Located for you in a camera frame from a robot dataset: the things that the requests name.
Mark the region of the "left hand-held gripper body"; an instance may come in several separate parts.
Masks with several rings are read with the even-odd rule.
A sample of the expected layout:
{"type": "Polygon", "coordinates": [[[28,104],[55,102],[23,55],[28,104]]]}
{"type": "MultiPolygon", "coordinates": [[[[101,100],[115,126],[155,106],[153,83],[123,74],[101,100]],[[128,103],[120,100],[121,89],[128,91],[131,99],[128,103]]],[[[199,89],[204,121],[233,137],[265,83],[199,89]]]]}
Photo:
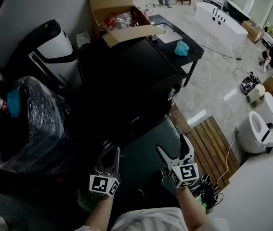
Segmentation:
{"type": "Polygon", "coordinates": [[[103,197],[113,197],[119,187],[119,181],[112,174],[95,169],[90,175],[89,191],[103,197]]]}

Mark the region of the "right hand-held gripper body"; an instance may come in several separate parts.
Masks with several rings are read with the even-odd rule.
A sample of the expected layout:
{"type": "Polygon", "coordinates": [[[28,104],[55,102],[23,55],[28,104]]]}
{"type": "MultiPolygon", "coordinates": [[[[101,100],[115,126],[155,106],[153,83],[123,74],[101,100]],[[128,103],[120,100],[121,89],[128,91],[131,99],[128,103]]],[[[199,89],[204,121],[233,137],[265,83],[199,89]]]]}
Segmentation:
{"type": "Polygon", "coordinates": [[[199,179],[197,163],[168,164],[169,178],[176,188],[193,186],[199,179]]]}

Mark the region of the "green laundry basket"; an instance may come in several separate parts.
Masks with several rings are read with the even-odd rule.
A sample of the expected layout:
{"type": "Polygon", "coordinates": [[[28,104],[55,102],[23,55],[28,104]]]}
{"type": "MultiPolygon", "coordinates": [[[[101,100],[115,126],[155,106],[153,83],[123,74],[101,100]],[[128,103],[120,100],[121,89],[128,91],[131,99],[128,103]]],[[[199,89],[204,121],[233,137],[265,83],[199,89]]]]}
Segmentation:
{"type": "Polygon", "coordinates": [[[77,190],[78,198],[77,203],[78,205],[86,212],[91,213],[94,210],[96,205],[96,199],[93,195],[85,190],[84,188],[78,188],[77,190]]]}

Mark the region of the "dark grey washing machine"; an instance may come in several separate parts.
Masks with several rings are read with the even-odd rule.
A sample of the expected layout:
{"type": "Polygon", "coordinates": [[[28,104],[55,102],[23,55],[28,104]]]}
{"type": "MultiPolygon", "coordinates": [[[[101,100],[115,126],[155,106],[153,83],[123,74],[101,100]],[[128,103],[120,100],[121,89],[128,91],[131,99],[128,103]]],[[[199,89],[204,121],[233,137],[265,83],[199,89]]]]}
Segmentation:
{"type": "Polygon", "coordinates": [[[151,130],[170,110],[182,77],[147,38],[80,51],[87,133],[121,145],[151,130]]]}

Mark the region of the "person's right forearm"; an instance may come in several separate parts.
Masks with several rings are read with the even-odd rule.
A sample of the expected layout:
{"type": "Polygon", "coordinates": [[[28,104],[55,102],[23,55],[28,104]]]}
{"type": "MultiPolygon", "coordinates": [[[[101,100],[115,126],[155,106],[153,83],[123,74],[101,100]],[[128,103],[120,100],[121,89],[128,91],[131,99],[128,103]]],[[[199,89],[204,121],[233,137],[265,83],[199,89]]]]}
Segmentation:
{"type": "Polygon", "coordinates": [[[208,221],[204,208],[187,187],[177,188],[176,193],[187,229],[197,231],[208,221]]]}

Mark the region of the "person's left forearm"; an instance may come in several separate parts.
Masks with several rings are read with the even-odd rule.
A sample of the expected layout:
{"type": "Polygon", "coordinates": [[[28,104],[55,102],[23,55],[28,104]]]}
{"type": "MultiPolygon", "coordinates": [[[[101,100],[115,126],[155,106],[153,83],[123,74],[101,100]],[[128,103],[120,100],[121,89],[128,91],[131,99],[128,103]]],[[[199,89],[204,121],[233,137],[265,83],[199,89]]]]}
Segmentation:
{"type": "Polygon", "coordinates": [[[113,197],[102,197],[87,218],[85,225],[100,231],[107,231],[112,206],[113,197]]]}

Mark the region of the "wooden slat platform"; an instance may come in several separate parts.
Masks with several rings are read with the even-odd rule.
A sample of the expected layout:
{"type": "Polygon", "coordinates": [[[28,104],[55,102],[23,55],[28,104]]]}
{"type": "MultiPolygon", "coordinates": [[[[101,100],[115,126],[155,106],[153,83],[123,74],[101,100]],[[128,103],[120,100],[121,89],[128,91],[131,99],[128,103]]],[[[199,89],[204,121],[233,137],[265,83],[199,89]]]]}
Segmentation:
{"type": "Polygon", "coordinates": [[[205,119],[186,136],[193,145],[200,173],[210,175],[212,184],[218,184],[219,190],[223,190],[239,169],[239,163],[215,118],[205,119]]]}

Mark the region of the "person's black shoe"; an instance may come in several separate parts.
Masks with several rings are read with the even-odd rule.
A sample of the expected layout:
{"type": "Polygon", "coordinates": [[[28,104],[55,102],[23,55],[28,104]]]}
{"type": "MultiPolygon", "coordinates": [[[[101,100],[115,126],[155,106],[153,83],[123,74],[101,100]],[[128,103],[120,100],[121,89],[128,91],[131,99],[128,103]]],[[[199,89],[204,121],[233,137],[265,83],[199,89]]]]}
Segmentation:
{"type": "Polygon", "coordinates": [[[164,180],[163,171],[162,170],[157,170],[151,175],[148,185],[149,185],[150,188],[160,187],[163,180],[164,180]]]}

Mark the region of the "brown wooden board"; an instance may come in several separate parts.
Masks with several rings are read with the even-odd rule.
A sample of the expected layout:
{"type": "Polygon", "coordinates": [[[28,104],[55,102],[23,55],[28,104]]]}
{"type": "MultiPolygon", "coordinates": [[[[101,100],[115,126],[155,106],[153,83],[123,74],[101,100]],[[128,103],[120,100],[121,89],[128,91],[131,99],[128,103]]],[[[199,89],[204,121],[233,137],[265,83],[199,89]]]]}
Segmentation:
{"type": "Polygon", "coordinates": [[[185,120],[176,104],[170,108],[169,117],[179,133],[186,135],[191,131],[191,127],[185,120]]]}

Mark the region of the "person's white shirt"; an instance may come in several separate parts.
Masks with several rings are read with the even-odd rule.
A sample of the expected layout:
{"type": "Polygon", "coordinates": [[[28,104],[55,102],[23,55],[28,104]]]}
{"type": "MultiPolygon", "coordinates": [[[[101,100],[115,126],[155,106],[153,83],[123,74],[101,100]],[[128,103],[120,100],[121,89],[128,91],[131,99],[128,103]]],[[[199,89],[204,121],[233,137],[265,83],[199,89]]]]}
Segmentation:
{"type": "MultiPolygon", "coordinates": [[[[100,231],[90,226],[82,226],[74,231],[100,231]]],[[[110,231],[190,231],[181,209],[176,207],[134,210],[117,218],[110,231]]],[[[213,218],[196,231],[230,231],[225,219],[213,218]]]]}

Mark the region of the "white smart toilet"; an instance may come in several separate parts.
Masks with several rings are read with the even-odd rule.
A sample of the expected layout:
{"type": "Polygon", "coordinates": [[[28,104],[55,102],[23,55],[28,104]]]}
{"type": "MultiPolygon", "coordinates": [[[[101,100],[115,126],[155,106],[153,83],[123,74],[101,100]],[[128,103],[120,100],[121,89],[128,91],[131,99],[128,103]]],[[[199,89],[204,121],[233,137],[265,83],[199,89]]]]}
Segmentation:
{"type": "Polygon", "coordinates": [[[270,129],[255,111],[249,112],[238,125],[236,134],[241,148],[247,153],[269,154],[273,149],[273,129],[270,129]]]}

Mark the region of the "plastic-wrapped black appliance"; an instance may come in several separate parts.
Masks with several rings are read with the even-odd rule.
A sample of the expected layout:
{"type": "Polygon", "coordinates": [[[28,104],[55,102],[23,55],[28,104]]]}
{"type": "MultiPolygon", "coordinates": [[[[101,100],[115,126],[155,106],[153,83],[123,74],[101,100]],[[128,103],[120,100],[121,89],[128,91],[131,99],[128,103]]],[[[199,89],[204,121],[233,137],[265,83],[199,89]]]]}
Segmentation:
{"type": "Polygon", "coordinates": [[[0,169],[12,173],[56,175],[73,166],[75,153],[67,101],[32,76],[15,81],[20,91],[18,118],[8,115],[0,169]]]}

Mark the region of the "black round device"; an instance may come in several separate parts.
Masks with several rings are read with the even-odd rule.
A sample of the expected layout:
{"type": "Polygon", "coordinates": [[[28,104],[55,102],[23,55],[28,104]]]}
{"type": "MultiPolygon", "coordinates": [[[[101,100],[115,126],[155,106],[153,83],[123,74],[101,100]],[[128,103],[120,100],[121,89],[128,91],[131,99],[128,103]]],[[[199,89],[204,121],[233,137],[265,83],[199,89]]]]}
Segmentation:
{"type": "Polygon", "coordinates": [[[253,72],[249,72],[248,75],[241,82],[240,90],[244,95],[248,95],[255,88],[255,86],[260,83],[260,79],[254,76],[253,72]]]}

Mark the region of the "small white bin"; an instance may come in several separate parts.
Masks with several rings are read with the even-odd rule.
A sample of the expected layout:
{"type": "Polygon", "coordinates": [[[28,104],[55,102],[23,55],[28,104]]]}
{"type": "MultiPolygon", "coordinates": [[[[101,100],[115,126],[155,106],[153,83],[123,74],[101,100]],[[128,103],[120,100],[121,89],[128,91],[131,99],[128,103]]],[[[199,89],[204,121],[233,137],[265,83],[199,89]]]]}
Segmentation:
{"type": "Polygon", "coordinates": [[[259,100],[265,95],[265,87],[262,84],[257,84],[247,95],[246,99],[248,103],[253,103],[259,100]]]}

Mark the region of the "black sink table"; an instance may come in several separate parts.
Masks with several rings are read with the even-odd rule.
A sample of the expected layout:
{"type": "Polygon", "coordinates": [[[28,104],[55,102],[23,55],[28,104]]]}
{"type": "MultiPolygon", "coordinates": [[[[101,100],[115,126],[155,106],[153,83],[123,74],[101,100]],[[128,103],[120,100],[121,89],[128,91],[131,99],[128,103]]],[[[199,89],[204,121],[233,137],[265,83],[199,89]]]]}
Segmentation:
{"type": "Polygon", "coordinates": [[[168,21],[163,16],[159,14],[151,15],[149,16],[149,21],[153,26],[166,23],[167,25],[172,27],[177,33],[179,33],[182,36],[181,40],[189,46],[187,56],[177,56],[174,53],[174,49],[179,40],[170,43],[163,43],[157,36],[156,39],[152,40],[153,44],[166,56],[170,63],[180,73],[180,75],[184,79],[183,86],[186,87],[198,60],[200,60],[203,56],[204,49],[192,38],[190,38],[186,33],[184,33],[181,29],[179,29],[176,25],[168,21]]]}

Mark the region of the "steel sink basin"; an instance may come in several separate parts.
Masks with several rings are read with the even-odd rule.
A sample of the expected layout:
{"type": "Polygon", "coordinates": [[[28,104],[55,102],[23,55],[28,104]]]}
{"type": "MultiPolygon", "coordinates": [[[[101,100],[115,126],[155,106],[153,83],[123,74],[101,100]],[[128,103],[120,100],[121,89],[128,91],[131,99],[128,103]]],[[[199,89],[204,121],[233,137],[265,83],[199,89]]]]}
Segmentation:
{"type": "Polygon", "coordinates": [[[156,26],[164,31],[164,34],[157,35],[163,43],[170,43],[182,39],[182,36],[166,23],[158,24],[156,26]]]}

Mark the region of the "small white box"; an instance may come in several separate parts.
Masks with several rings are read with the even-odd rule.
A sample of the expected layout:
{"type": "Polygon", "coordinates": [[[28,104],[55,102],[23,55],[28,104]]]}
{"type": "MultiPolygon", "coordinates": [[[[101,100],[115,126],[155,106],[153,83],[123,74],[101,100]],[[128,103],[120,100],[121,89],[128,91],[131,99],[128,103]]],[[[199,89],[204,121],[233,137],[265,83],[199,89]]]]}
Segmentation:
{"type": "Polygon", "coordinates": [[[76,40],[77,40],[77,46],[79,49],[85,45],[91,44],[91,36],[88,33],[88,31],[84,31],[80,34],[77,34],[76,40]]]}

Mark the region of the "black white appliance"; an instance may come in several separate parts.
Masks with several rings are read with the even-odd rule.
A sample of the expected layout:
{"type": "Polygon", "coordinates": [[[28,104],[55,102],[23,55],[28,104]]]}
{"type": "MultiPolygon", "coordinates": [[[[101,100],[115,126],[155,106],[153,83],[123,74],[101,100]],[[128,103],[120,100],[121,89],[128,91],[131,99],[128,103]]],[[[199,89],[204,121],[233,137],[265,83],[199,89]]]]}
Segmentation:
{"type": "Polygon", "coordinates": [[[39,74],[62,89],[81,85],[78,54],[56,20],[49,20],[31,31],[17,49],[18,57],[27,57],[39,74]]]}

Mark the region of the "white bathtub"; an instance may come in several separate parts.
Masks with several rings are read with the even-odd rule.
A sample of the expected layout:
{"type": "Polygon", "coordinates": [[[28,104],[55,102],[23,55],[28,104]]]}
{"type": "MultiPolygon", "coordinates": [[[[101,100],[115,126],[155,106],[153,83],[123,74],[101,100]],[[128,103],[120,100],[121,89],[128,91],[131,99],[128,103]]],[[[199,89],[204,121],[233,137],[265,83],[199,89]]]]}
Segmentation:
{"type": "Polygon", "coordinates": [[[213,4],[197,2],[194,19],[225,45],[247,37],[247,31],[239,23],[213,4]]]}

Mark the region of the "closed cardboard box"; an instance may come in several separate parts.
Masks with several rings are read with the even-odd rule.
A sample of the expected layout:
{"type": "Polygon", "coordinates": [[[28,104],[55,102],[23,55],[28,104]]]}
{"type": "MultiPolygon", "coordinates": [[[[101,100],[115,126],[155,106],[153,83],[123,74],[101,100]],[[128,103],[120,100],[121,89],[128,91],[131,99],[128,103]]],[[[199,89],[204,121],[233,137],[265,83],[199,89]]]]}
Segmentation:
{"type": "Polygon", "coordinates": [[[248,32],[247,37],[256,43],[262,36],[263,31],[250,21],[243,21],[241,26],[248,32]]]}

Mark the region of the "red plastic item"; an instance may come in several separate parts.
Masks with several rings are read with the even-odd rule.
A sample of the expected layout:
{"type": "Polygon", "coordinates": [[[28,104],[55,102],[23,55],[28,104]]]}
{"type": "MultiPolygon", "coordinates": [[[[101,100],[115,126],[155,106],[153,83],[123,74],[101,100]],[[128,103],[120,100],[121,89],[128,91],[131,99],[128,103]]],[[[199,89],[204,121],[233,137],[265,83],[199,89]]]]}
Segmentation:
{"type": "Polygon", "coordinates": [[[108,30],[112,26],[116,20],[116,16],[117,13],[110,12],[109,15],[104,19],[105,30],[108,30]]]}

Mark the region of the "clear plastic packaging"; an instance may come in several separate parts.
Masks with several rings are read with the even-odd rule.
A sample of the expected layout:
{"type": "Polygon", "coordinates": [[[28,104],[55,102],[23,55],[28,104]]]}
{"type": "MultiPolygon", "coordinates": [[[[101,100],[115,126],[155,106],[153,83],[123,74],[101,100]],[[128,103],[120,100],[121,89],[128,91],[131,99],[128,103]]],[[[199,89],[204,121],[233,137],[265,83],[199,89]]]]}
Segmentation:
{"type": "Polygon", "coordinates": [[[115,30],[133,27],[136,25],[136,20],[133,18],[132,13],[129,11],[127,13],[119,14],[115,17],[115,21],[112,26],[115,30]]]}

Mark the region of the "dark green bathtub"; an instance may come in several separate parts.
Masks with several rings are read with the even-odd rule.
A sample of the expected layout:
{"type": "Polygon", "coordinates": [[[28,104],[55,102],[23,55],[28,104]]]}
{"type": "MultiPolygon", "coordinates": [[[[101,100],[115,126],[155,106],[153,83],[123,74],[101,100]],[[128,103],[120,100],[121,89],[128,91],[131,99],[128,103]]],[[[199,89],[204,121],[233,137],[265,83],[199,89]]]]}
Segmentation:
{"type": "Polygon", "coordinates": [[[233,1],[227,0],[227,3],[228,3],[228,13],[233,19],[235,19],[239,23],[242,23],[243,21],[248,21],[250,19],[250,16],[247,13],[245,13],[233,1]]]}

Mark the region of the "large open cardboard box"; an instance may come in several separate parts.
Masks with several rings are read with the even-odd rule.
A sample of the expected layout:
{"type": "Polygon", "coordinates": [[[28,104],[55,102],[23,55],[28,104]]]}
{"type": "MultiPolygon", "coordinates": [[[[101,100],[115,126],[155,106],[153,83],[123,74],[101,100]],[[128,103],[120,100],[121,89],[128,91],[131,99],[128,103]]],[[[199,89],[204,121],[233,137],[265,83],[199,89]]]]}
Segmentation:
{"type": "Polygon", "coordinates": [[[110,48],[132,39],[164,34],[164,31],[153,26],[149,19],[134,5],[133,0],[89,0],[93,20],[93,30],[98,41],[103,40],[110,48]],[[105,30],[104,19],[110,12],[117,15],[131,12],[136,25],[115,30],[111,26],[105,30]]]}

